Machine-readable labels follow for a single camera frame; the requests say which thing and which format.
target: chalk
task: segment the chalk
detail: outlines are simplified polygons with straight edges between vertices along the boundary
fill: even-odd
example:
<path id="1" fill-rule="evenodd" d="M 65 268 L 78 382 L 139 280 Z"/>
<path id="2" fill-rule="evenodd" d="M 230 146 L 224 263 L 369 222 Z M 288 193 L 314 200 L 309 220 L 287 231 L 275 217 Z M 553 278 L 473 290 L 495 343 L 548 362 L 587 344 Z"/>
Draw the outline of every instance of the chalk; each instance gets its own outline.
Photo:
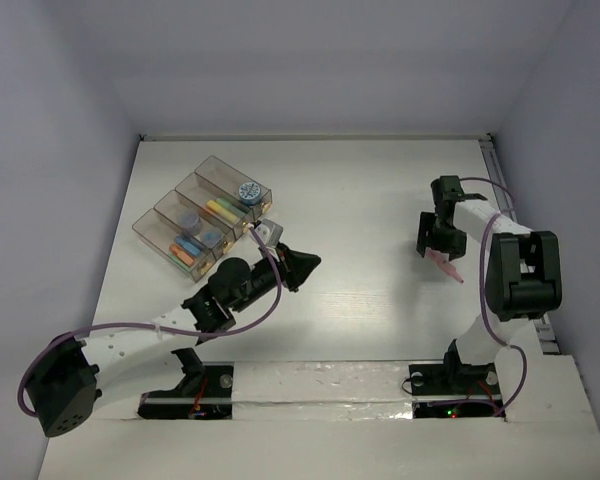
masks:
<path id="1" fill-rule="evenodd" d="M 240 221 L 238 217 L 236 217 L 233 213 L 224 208 L 222 205 L 218 204 L 215 200 L 209 200 L 207 202 L 207 207 L 209 207 L 211 210 L 220 215 L 229 223 L 236 224 Z"/>
<path id="2" fill-rule="evenodd" d="M 242 218 L 244 217 L 245 212 L 243 212 L 242 210 L 240 210 L 239 208 L 234 207 L 233 205 L 231 205 L 231 202 L 229 202 L 228 200 L 225 200 L 224 198 L 216 198 L 216 202 L 218 202 L 218 204 L 221 207 L 226 208 L 227 210 L 229 210 L 231 213 L 233 213 L 236 217 L 238 218 Z"/>
<path id="3" fill-rule="evenodd" d="M 182 235 L 177 236 L 175 242 L 178 245 L 180 245 L 189 255 L 193 257 L 197 257 L 198 255 L 200 255 L 200 249 L 196 247 L 193 243 L 191 243 L 189 240 L 184 238 Z"/>
<path id="4" fill-rule="evenodd" d="M 219 230 L 209 229 L 200 235 L 200 241 L 208 248 L 213 248 L 216 243 L 222 238 L 222 233 Z"/>
<path id="5" fill-rule="evenodd" d="M 169 247 L 169 251 L 174 254 L 178 260 L 184 263 L 187 267 L 192 267 L 195 263 L 195 260 L 189 256 L 187 252 L 185 252 L 180 245 L 176 245 L 173 243 Z"/>
<path id="6" fill-rule="evenodd" d="M 169 258 L 171 259 L 171 261 L 173 263 L 175 263 L 176 265 L 178 265 L 185 272 L 189 273 L 189 271 L 191 270 L 191 268 L 187 267 L 184 263 L 182 263 L 180 260 L 178 260 L 178 257 L 176 257 L 173 253 L 169 254 Z"/>

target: screw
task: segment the screw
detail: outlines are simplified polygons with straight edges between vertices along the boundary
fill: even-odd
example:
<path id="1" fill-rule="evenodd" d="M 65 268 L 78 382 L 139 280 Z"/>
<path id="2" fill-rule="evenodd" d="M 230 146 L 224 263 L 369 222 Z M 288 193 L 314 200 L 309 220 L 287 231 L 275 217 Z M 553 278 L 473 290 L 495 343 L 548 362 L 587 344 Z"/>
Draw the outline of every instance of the screw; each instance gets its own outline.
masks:
<path id="1" fill-rule="evenodd" d="M 487 378 L 484 379 L 487 382 L 487 385 L 491 385 L 492 387 L 498 383 L 498 375 L 496 372 L 487 373 Z"/>
<path id="2" fill-rule="evenodd" d="M 222 388 L 231 388 L 233 386 L 233 377 L 229 374 L 220 377 L 220 386 Z"/>

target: yellow chalk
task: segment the yellow chalk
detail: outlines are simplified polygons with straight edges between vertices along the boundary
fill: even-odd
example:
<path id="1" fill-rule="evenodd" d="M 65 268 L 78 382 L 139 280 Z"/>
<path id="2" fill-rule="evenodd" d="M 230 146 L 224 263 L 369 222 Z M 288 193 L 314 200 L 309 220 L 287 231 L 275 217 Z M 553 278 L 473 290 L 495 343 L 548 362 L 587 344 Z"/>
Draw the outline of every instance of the yellow chalk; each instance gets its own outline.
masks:
<path id="1" fill-rule="evenodd" d="M 233 213 L 224 208 L 215 200 L 209 200 L 207 202 L 207 207 L 209 207 L 211 210 L 213 210 L 215 213 L 217 213 L 230 223 L 238 223 L 238 221 L 240 220 L 238 217 L 236 217 Z"/>

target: green chalk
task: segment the green chalk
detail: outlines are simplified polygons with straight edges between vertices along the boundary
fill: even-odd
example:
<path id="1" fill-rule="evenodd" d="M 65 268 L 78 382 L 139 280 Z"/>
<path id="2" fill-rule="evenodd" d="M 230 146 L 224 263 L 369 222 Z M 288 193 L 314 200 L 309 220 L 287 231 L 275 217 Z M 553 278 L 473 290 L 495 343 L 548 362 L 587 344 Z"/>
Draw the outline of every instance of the green chalk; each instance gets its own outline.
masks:
<path id="1" fill-rule="evenodd" d="M 242 210 L 240 210 L 239 208 L 236 208 L 233 205 L 231 205 L 231 202 L 228 200 L 225 200 L 224 198 L 216 198 L 216 203 L 218 205 L 220 205 L 221 207 L 224 207 L 227 210 L 229 210 L 231 213 L 233 213 L 238 218 L 244 217 L 244 214 L 246 213 L 246 212 L 243 212 Z"/>
<path id="2" fill-rule="evenodd" d="M 173 253 L 169 254 L 169 258 L 173 261 L 173 263 L 175 263 L 176 265 L 178 265 L 185 272 L 187 272 L 187 273 L 191 272 L 191 268 L 187 267 L 184 263 L 182 263 L 180 261 L 180 259 L 178 257 L 176 257 Z"/>

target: blue round lid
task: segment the blue round lid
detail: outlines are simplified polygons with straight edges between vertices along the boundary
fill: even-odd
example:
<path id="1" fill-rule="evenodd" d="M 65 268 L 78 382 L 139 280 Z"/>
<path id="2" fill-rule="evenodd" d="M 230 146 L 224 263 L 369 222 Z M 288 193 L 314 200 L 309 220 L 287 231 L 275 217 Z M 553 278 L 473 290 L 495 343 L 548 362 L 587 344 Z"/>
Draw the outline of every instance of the blue round lid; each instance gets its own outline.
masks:
<path id="1" fill-rule="evenodd" d="M 243 183 L 238 189 L 240 200 L 242 203 L 249 206 L 258 203 L 261 193 L 262 190 L 260 189 L 260 185 L 258 185 L 256 182 Z"/>

